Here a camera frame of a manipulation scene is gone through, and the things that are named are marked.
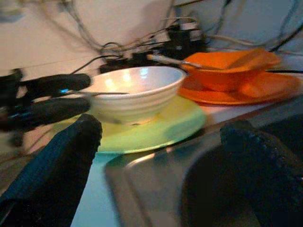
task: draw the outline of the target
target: green plate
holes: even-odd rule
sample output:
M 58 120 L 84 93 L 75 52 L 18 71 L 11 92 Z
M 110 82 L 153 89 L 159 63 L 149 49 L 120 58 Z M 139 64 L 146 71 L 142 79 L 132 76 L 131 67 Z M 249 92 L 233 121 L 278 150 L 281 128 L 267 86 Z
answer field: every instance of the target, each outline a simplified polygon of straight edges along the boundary
M 77 117 L 56 123 L 57 133 Z M 186 139 L 205 123 L 201 108 L 188 99 L 175 97 L 154 120 L 142 125 L 121 125 L 103 122 L 99 153 L 129 154 L 165 147 Z

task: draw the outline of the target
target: sink basin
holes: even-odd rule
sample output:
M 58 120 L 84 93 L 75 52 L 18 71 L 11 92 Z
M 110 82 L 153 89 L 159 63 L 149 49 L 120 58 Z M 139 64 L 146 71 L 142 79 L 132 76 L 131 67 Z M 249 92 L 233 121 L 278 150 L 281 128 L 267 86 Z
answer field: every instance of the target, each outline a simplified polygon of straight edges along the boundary
M 232 119 L 271 133 L 303 160 L 303 96 Z M 220 140 L 225 122 L 106 167 L 123 226 L 259 227 Z
M 260 129 L 280 138 L 303 160 L 303 114 Z M 204 226 L 207 222 L 213 227 L 260 226 L 237 186 L 233 166 L 229 154 L 219 145 L 190 168 L 182 189 L 182 226 Z

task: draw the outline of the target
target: blue light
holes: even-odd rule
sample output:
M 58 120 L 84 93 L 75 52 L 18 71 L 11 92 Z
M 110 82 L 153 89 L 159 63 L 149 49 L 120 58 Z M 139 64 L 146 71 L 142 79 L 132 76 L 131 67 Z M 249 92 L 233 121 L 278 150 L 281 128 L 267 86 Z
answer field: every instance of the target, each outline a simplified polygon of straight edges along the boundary
M 66 92 L 68 92 L 68 89 L 62 89 L 62 90 L 60 90 L 60 93 L 66 93 Z

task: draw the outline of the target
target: orange plate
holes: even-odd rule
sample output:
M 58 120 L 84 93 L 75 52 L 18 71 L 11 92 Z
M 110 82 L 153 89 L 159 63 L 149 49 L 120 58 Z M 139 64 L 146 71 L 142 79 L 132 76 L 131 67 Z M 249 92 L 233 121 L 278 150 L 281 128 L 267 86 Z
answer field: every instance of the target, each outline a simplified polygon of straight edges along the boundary
M 196 102 L 216 105 L 248 105 L 286 98 L 296 92 L 301 80 L 282 74 L 262 72 L 243 84 L 238 91 L 217 92 L 203 88 L 194 78 L 187 77 L 179 94 Z

